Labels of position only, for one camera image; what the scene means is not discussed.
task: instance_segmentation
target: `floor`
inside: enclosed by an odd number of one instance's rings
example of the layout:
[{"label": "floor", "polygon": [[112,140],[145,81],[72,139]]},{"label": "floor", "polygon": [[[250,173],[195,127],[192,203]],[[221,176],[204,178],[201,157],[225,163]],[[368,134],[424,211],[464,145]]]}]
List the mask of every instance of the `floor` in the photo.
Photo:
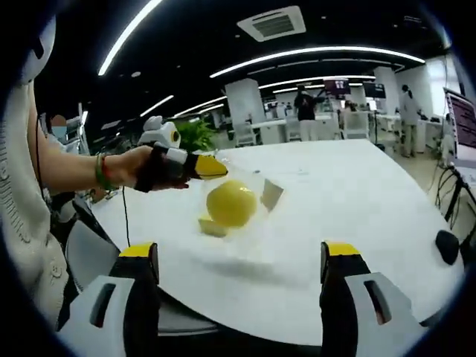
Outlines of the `floor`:
[{"label": "floor", "polygon": [[[394,146],[390,143],[396,142],[396,137],[392,132],[386,132],[381,129],[377,132],[378,142],[385,144],[387,149],[385,152],[398,163],[408,174],[410,174],[418,185],[428,194],[428,200],[435,204],[438,191],[438,181],[443,173],[443,170],[437,166],[437,160],[431,157],[430,149],[427,148],[423,154],[417,154],[415,158],[404,158],[397,151],[398,146]],[[370,140],[375,142],[375,134],[370,135]],[[213,138],[213,143],[217,149],[230,149],[235,147],[234,141],[228,140],[226,132],[220,132]],[[445,173],[443,181],[450,176],[449,173]],[[454,177],[451,177],[441,188],[440,196],[441,205],[440,211],[442,215],[445,215],[449,202],[451,201],[453,186],[455,183]],[[469,206],[469,197],[465,191],[461,192],[460,202],[454,210],[454,235],[462,241],[469,234],[476,222],[476,213]]]}]

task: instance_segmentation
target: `white sweater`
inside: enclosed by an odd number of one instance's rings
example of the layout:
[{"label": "white sweater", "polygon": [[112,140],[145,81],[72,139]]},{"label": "white sweater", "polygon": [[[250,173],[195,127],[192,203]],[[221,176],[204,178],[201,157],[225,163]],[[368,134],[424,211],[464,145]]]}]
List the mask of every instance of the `white sweater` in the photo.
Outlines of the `white sweater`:
[{"label": "white sweater", "polygon": [[68,280],[66,261],[50,234],[28,151],[28,86],[15,87],[0,124],[0,214],[10,257],[26,292],[55,328]]}]

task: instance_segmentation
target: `green plant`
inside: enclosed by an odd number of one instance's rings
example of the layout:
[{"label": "green plant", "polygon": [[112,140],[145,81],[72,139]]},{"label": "green plant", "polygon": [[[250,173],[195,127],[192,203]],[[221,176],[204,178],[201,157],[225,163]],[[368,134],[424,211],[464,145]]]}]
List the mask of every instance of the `green plant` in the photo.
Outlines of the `green plant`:
[{"label": "green plant", "polygon": [[215,132],[203,120],[198,120],[193,123],[180,123],[177,125],[177,130],[181,136],[181,149],[187,150],[188,152],[213,149],[211,138]]}]

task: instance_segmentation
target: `computer screen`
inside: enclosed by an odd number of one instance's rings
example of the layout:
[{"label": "computer screen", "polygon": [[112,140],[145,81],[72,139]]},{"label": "computer screen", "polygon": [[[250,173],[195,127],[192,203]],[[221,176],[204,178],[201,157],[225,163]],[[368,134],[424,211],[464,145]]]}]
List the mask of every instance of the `computer screen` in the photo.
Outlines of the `computer screen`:
[{"label": "computer screen", "polygon": [[463,95],[450,89],[445,89],[445,95],[454,130],[454,157],[458,160],[476,161],[475,106]]},{"label": "computer screen", "polygon": [[365,97],[386,98],[385,87],[381,83],[364,82]]},{"label": "computer screen", "polygon": [[326,92],[340,97],[344,94],[350,94],[349,80],[325,80],[324,88]]}]

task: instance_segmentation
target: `white chair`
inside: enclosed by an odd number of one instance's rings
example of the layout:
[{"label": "white chair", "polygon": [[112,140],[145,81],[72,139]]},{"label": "white chair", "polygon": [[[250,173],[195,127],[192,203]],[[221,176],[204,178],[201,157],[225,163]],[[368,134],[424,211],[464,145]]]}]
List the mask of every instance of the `white chair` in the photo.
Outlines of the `white chair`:
[{"label": "white chair", "polygon": [[[65,257],[78,291],[82,292],[98,276],[109,275],[119,253],[114,244],[81,221],[75,222],[66,243]],[[161,292],[159,336],[201,335],[217,330],[215,323]]]},{"label": "white chair", "polygon": [[296,117],[286,118],[286,142],[300,141],[299,120]]},{"label": "white chair", "polygon": [[344,112],[344,139],[368,139],[369,120],[366,112]]},{"label": "white chair", "polygon": [[234,131],[237,139],[237,147],[257,144],[256,135],[250,123],[237,124],[234,126]]},{"label": "white chair", "polygon": [[337,118],[317,119],[316,128],[318,140],[338,140],[341,138]]}]

